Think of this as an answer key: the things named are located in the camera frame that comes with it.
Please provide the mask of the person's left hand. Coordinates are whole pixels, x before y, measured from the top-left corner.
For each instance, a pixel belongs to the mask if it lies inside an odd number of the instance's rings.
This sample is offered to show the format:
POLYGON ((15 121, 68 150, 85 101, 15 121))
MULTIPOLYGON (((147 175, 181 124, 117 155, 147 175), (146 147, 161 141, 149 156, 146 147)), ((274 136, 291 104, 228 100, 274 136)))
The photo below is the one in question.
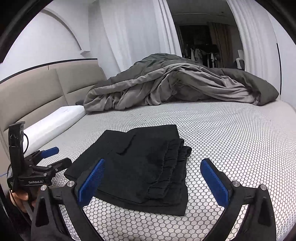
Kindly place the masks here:
POLYGON ((10 192, 10 199, 15 207, 18 207, 22 212, 27 213, 24 202, 29 201, 27 192, 18 190, 17 192, 10 192))

